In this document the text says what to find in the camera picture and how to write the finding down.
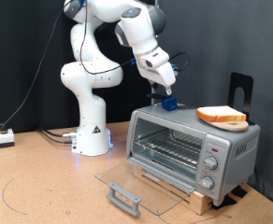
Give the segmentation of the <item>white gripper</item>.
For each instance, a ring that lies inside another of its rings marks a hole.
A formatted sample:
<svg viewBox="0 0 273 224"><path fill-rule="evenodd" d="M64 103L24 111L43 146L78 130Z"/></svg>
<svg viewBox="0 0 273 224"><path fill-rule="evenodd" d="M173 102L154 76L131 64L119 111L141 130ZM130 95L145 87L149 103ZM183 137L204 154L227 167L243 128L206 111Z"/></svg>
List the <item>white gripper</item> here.
<svg viewBox="0 0 273 224"><path fill-rule="evenodd" d="M156 68L139 68L139 73L150 82L154 90L161 84L165 87L166 95L172 94L171 85L175 83L176 78L170 63L164 63Z"/></svg>

